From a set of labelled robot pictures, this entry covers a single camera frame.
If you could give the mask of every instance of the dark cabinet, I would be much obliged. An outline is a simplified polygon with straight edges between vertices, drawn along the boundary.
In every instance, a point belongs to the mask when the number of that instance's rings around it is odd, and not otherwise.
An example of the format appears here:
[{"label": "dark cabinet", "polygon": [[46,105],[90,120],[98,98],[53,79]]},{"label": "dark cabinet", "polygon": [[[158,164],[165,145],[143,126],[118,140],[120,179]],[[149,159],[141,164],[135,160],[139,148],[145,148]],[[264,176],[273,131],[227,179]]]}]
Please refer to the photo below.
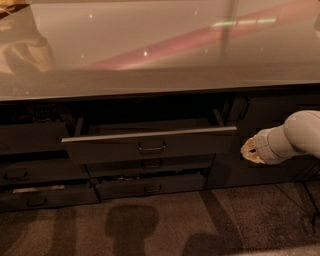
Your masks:
[{"label": "dark cabinet", "polygon": [[311,156],[269,166],[245,141],[293,112],[303,88],[186,92],[0,104],[0,211],[310,179]]},{"label": "dark cabinet", "polygon": [[291,182],[314,172],[319,160],[312,156],[295,157],[279,165],[262,165],[251,163],[240,154],[246,140],[261,129],[282,125],[290,114],[310,109],[320,109],[320,94],[239,96],[230,114],[230,122],[237,123],[239,137],[227,154],[216,155],[206,187]]}]

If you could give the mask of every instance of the drawer front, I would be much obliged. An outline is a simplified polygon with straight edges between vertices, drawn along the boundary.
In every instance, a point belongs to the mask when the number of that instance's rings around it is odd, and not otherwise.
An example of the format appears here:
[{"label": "drawer front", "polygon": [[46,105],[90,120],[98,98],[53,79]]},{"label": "drawer front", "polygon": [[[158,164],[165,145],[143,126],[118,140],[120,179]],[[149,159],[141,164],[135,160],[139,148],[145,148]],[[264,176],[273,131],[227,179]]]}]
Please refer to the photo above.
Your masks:
[{"label": "drawer front", "polygon": [[63,122],[0,126],[0,155],[61,150],[68,136]]},{"label": "drawer front", "polygon": [[175,156],[226,153],[234,135],[212,133],[146,136],[125,139],[69,141],[65,147],[74,163],[90,164]]},{"label": "drawer front", "polygon": [[210,168],[212,162],[213,155],[204,155],[88,164],[86,167],[91,177],[102,177]]},{"label": "drawer front", "polygon": [[63,190],[0,195],[0,212],[63,207],[69,205],[99,203],[93,188],[83,185],[69,186]]},{"label": "drawer front", "polygon": [[109,199],[201,190],[205,181],[206,178],[200,174],[189,174],[133,181],[111,181],[96,185],[96,189],[101,199]]},{"label": "drawer front", "polygon": [[29,184],[88,178],[83,166],[69,159],[0,164],[0,185]]}]

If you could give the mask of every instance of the cabinet door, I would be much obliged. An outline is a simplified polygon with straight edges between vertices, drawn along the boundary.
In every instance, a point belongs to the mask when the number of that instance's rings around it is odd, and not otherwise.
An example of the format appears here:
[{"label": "cabinet door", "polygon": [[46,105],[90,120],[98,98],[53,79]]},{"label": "cabinet door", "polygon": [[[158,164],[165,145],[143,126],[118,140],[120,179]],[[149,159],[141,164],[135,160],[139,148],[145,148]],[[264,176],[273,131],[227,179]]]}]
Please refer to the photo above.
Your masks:
[{"label": "cabinet door", "polygon": [[62,150],[64,122],[0,125],[0,155]]},{"label": "cabinet door", "polygon": [[69,159],[48,159],[0,164],[0,186],[89,178],[84,167]]},{"label": "cabinet door", "polygon": [[254,164],[242,158],[240,148],[261,129],[282,125],[292,113],[317,110],[320,95],[238,98],[230,123],[238,123],[240,136],[227,154],[217,154],[207,188],[246,186],[301,180],[317,163],[311,156],[295,157],[279,165]]}]

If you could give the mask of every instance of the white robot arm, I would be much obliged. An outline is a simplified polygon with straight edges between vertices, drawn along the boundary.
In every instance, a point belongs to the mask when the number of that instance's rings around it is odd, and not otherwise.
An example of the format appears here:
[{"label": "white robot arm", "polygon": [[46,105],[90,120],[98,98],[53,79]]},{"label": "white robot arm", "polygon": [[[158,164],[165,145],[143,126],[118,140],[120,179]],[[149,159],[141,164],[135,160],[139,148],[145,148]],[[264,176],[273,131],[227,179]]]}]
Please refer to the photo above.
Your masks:
[{"label": "white robot arm", "polygon": [[262,164],[279,164],[291,157],[313,155],[320,158],[320,111],[300,111],[281,126],[265,129],[247,140],[243,157]]}]

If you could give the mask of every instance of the glass countertop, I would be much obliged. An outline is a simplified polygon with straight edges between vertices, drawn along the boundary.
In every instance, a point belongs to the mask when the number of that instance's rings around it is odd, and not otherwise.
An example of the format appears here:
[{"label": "glass countertop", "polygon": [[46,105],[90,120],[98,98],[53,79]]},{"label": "glass countertop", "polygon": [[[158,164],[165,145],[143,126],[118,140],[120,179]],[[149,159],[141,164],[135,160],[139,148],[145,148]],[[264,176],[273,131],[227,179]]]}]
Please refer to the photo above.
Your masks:
[{"label": "glass countertop", "polygon": [[317,0],[0,0],[0,100],[317,84]]}]

